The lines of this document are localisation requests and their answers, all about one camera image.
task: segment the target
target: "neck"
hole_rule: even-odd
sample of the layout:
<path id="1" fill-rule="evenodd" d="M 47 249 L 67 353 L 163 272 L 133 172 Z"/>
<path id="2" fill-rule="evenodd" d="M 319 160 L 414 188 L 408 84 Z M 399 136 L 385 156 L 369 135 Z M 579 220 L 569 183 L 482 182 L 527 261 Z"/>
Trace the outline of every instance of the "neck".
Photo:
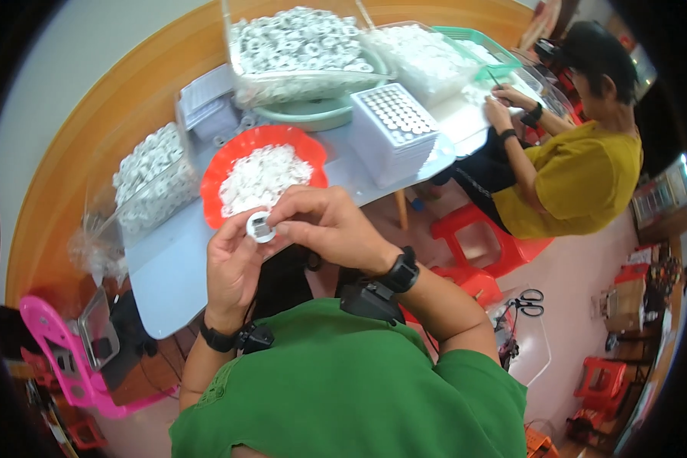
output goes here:
<path id="1" fill-rule="evenodd" d="M 634 107 L 631 105 L 619 104 L 618 109 L 605 119 L 598 121 L 601 129 L 606 131 L 623 132 L 629 135 L 636 134 L 636 119 L 634 118 Z"/>

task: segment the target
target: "shirt sleeve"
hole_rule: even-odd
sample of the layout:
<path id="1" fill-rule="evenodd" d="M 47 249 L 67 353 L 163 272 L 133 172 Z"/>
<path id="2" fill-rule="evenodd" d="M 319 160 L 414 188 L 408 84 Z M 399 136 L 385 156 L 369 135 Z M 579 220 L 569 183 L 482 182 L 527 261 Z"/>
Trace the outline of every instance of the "shirt sleeve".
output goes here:
<path id="1" fill-rule="evenodd" d="M 542 206 L 557 219 L 590 215 L 613 198 L 613 164 L 600 141 L 570 142 L 537 172 L 535 188 Z"/>
<path id="2" fill-rule="evenodd" d="M 471 350 L 443 354 L 434 371 L 463 396 L 486 436 L 504 456 L 526 456 L 526 386 L 488 356 Z"/>

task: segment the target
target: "wooden table leg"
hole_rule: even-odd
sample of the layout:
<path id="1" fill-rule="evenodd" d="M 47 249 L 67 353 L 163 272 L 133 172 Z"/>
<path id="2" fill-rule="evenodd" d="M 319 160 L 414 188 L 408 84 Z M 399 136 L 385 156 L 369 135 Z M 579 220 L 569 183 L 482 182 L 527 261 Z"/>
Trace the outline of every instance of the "wooden table leg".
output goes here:
<path id="1" fill-rule="evenodd" d="M 399 211 L 399 226 L 403 231 L 407 231 L 410 225 L 407 224 L 407 200 L 404 198 L 404 189 L 394 191 L 394 198 Z"/>

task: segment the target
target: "hand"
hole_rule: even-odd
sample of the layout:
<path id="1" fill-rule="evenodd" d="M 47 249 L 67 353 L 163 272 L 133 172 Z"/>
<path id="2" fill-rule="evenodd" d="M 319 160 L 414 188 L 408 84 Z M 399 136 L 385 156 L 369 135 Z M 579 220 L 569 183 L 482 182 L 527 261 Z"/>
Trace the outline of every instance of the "hand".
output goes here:
<path id="1" fill-rule="evenodd" d="M 484 111 L 486 119 L 494 126 L 496 133 L 501 134 L 508 129 L 514 128 L 509 108 L 506 108 L 503 104 L 498 103 L 489 96 L 485 97 Z"/>
<path id="2" fill-rule="evenodd" d="M 501 87 L 503 89 L 499 89 L 498 86 L 492 87 L 491 93 L 499 99 L 502 105 L 522 108 L 525 111 L 532 111 L 537 108 L 537 103 L 534 100 L 517 91 L 510 84 L 502 84 Z"/>
<path id="3" fill-rule="evenodd" d="M 254 298 L 264 257 L 273 254 L 283 241 L 276 237 L 258 243 L 247 235 L 247 220 L 260 210 L 234 215 L 224 221 L 206 247 L 206 290 L 209 303 L 204 320 L 209 329 L 231 335 L 244 325 L 247 307 Z"/>
<path id="4" fill-rule="evenodd" d="M 288 221 L 300 214 L 307 221 Z M 376 231 L 340 186 L 291 186 L 273 207 L 267 223 L 326 261 L 370 276 L 385 275 L 402 254 Z"/>

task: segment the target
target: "curved wooden panel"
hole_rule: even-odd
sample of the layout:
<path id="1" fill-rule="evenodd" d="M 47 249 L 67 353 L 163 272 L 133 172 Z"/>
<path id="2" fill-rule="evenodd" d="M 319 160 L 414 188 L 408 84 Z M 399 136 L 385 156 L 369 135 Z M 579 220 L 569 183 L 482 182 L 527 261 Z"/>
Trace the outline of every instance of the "curved wooden panel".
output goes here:
<path id="1" fill-rule="evenodd" d="M 366 2 L 377 24 L 417 20 L 469 27 L 508 48 L 516 45 L 532 16 L 529 8 L 512 0 L 421 3 Z M 243 14 L 274 13 L 279 4 L 249 0 Z M 78 315 L 85 303 L 81 285 L 90 291 L 93 285 L 69 261 L 67 243 L 81 224 L 87 185 L 98 175 L 111 174 L 111 164 L 174 118 L 174 92 L 226 60 L 222 27 L 218 2 L 201 6 L 129 52 L 76 106 L 48 147 L 23 201 L 8 261 L 8 307 L 18 307 L 19 298 L 33 292 L 63 316 Z"/>

